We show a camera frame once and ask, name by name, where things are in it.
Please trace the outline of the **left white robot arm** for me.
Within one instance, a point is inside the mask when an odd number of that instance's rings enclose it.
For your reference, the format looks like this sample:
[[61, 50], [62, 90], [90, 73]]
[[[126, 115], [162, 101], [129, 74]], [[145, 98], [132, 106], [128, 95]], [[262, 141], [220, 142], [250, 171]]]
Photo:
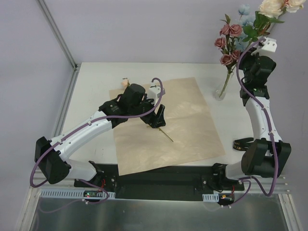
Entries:
[[49, 184], [64, 179], [84, 180], [89, 186], [102, 186], [102, 170], [93, 161], [79, 162], [70, 156], [98, 135], [114, 129], [130, 118], [140, 118], [152, 128], [165, 126], [161, 99], [165, 94], [162, 85], [151, 82], [149, 90], [130, 84], [122, 94], [106, 101], [80, 125], [50, 140], [41, 137], [36, 141], [35, 168], [39, 168]]

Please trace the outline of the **black printed ribbon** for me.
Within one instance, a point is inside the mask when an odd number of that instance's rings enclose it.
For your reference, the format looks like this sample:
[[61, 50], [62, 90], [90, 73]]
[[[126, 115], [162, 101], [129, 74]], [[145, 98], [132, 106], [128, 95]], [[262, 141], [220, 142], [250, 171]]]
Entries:
[[234, 140], [232, 148], [237, 151], [247, 151], [251, 144], [253, 143], [254, 138], [248, 137], [248, 138], [242, 138]]

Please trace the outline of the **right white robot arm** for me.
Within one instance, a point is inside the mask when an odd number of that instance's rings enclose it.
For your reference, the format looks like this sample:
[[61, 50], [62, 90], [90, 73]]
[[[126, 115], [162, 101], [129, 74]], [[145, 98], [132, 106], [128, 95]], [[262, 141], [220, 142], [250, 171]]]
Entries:
[[217, 191], [233, 189], [239, 180], [255, 176], [272, 178], [274, 185], [290, 156], [291, 145], [283, 142], [270, 114], [266, 82], [275, 67], [271, 58], [258, 53], [247, 53], [240, 60], [238, 69], [244, 73], [240, 80], [240, 97], [249, 114], [254, 136], [234, 141], [234, 149], [244, 151], [241, 161], [212, 166], [212, 182]]

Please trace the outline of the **peach wrapping paper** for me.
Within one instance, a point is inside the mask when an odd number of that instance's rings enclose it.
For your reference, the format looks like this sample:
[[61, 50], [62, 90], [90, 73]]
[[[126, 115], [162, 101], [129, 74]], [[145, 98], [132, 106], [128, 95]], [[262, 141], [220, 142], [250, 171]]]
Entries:
[[120, 175], [225, 155], [210, 109], [195, 78], [168, 80], [161, 103], [166, 125], [151, 128], [129, 119], [113, 129]]

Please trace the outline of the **blue artificial flower stem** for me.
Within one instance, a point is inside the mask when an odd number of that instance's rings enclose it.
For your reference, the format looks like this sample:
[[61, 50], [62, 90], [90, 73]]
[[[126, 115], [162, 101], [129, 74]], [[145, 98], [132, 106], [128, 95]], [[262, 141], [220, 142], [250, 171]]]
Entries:
[[[255, 20], [255, 15], [251, 13], [251, 8], [249, 4], [242, 4], [238, 8], [239, 18], [235, 20], [236, 24], [239, 24], [242, 29], [245, 26], [253, 26], [253, 22]], [[248, 42], [244, 42], [243, 40], [247, 37], [247, 35], [242, 31], [239, 36], [239, 39], [235, 43], [236, 49], [240, 51], [244, 51], [248, 46]]]

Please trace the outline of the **pink flowers green leaves bunch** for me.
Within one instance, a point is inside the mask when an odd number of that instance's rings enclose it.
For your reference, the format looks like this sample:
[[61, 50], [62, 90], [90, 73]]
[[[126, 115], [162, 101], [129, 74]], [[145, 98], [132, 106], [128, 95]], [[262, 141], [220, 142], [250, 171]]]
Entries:
[[[121, 82], [122, 87], [125, 89], [130, 85], [128, 78], [123, 78]], [[160, 132], [162, 132], [171, 142], [174, 142], [161, 128], [158, 128]]]

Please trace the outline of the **cream rose stem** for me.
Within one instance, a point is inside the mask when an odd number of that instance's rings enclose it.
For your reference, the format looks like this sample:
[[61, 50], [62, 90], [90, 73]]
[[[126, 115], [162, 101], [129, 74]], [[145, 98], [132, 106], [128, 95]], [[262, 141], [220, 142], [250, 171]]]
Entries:
[[264, 0], [255, 11], [255, 20], [253, 26], [243, 28], [247, 37], [243, 40], [250, 45], [256, 42], [260, 37], [270, 34], [269, 29], [272, 24], [282, 24], [284, 21], [279, 19], [286, 13], [296, 13], [304, 8], [305, 0]]

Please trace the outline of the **dusty pink rose stem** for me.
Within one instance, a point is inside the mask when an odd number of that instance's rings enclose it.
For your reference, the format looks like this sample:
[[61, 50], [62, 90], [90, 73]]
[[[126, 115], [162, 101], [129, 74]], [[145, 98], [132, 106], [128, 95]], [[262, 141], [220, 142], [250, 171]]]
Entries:
[[214, 46], [219, 49], [222, 56], [219, 59], [220, 64], [227, 68], [227, 72], [234, 72], [235, 66], [241, 55], [241, 51], [236, 49], [235, 43], [242, 33], [242, 27], [239, 24], [232, 24], [231, 18], [225, 14], [225, 23], [219, 31], [219, 37], [215, 40]]

